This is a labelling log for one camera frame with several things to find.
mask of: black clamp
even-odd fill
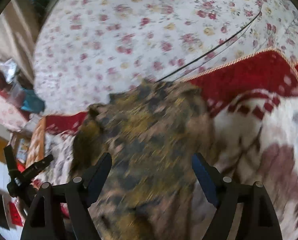
[[[49,182],[43,183],[31,204],[21,240],[64,240],[60,203],[68,205],[77,240],[101,240],[88,208],[97,201],[111,166],[111,155],[106,153],[81,177],[75,177],[67,184],[52,186]]]
[[[238,184],[209,166],[200,153],[192,157],[192,168],[209,203],[217,211],[203,240],[226,240],[236,212],[244,203],[236,240],[282,240],[279,221],[270,197],[260,181]]]
[[[19,197],[30,207],[37,193],[37,190],[31,185],[31,182],[40,172],[49,166],[50,162],[53,160],[53,156],[50,154],[41,161],[33,163],[23,172],[20,172],[17,168],[11,145],[4,148],[4,154],[11,178],[11,182],[7,184],[7,190],[10,196]]]

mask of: camouflage garment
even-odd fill
[[[89,208],[102,239],[189,239],[195,152],[209,153],[213,127],[200,89],[144,81],[91,105],[73,144],[71,175],[103,152],[113,167]]]

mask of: teal object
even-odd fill
[[[33,90],[24,90],[26,93],[25,101],[21,107],[21,110],[39,114],[45,110],[45,102],[41,100]]]

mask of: pink floral fabric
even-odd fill
[[[18,109],[0,96],[0,124],[10,131],[20,131],[27,123],[27,119]]]
[[[289,0],[60,0],[37,41],[35,90],[46,114],[75,114],[142,78],[176,80],[266,47],[296,60],[297,33]]]

